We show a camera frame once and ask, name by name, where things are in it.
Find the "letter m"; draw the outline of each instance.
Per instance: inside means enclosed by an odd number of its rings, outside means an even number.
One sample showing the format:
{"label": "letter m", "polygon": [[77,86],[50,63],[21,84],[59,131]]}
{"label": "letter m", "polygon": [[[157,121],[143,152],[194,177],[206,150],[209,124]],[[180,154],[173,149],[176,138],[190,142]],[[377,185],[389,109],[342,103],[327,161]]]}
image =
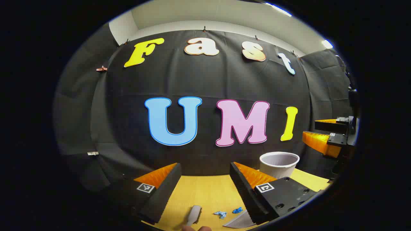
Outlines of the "letter m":
{"label": "letter m", "polygon": [[247,118],[244,116],[240,105],[236,100],[224,99],[217,102],[217,107],[221,110],[221,135],[215,141],[217,146],[230,146],[234,144],[231,137],[231,128],[236,134],[239,143],[244,143],[248,133],[252,129],[249,143],[262,143],[267,140],[266,119],[270,104],[264,101],[256,101],[251,108]]}

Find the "yellow letter i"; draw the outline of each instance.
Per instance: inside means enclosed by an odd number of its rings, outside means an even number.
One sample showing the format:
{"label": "yellow letter i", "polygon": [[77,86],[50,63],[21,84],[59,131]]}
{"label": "yellow letter i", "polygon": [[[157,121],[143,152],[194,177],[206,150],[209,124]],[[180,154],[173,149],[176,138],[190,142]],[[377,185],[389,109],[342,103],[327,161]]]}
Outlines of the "yellow letter i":
{"label": "yellow letter i", "polygon": [[296,107],[287,107],[285,112],[287,113],[287,123],[285,124],[285,131],[281,136],[281,141],[291,140],[293,138],[294,122],[298,109]]}

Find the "cup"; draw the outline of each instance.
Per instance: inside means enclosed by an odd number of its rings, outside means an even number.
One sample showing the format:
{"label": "cup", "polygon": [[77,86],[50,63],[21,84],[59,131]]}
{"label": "cup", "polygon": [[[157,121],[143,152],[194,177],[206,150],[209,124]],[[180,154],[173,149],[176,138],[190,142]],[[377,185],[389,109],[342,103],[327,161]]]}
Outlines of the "cup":
{"label": "cup", "polygon": [[260,172],[276,179],[291,176],[300,157],[289,152],[268,152],[260,156]]}

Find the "black fabric backdrop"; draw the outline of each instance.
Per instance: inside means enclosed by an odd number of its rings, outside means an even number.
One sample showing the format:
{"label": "black fabric backdrop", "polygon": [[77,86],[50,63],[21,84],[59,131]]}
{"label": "black fabric backdrop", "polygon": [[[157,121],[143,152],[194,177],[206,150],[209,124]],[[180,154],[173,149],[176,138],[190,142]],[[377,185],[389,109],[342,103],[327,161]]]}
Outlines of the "black fabric backdrop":
{"label": "black fabric backdrop", "polygon": [[[89,40],[96,44],[96,40],[105,36],[112,41],[107,30],[105,25],[99,30],[100,36],[96,33]],[[161,37],[165,42],[156,45],[142,64],[123,67],[135,44]],[[213,39],[219,54],[185,54],[187,41],[195,37]],[[267,59],[257,62],[244,58],[241,53],[244,41],[260,44]],[[321,169],[330,169],[334,164],[334,160],[327,162],[302,142],[302,131],[312,129],[313,118],[329,119],[350,113],[348,79],[331,50],[298,60],[290,51],[255,38],[202,30],[151,35],[117,49],[112,43],[95,46],[92,51],[82,51],[83,47],[61,77],[55,101],[55,126],[63,156],[90,190],[100,190],[122,176],[139,176],[174,162],[181,163],[183,175],[228,174],[232,161],[258,169],[259,156],[273,151],[298,154],[301,156],[298,168],[320,176],[327,174]],[[78,59],[86,52],[95,54],[93,59]],[[295,75],[288,73],[278,53],[290,59]],[[95,71],[101,64],[108,67],[107,72]],[[167,109],[168,129],[180,133],[184,129],[184,117],[177,102],[184,96],[203,100],[198,107],[196,138],[183,146],[156,142],[150,135],[145,100],[171,99]],[[221,111],[216,103],[221,99],[237,100],[245,115],[255,101],[269,102],[267,141],[239,144],[233,133],[234,145],[216,146],[221,131]],[[289,106],[298,108],[293,138],[280,141],[287,119],[285,109]],[[87,156],[91,151],[100,155]]]}

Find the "blue letter u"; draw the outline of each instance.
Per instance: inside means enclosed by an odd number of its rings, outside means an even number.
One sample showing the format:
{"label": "blue letter u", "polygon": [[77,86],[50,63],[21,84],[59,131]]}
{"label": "blue letter u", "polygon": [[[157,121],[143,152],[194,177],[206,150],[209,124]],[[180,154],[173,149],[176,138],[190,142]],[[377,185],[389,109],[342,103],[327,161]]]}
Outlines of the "blue letter u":
{"label": "blue letter u", "polygon": [[171,100],[151,98],[145,101],[148,108],[148,125],[153,139],[169,146],[180,146],[190,143],[197,135],[197,108],[202,103],[198,97],[182,97],[178,104],[184,108],[184,131],[180,134],[170,133],[167,129],[167,108]]}

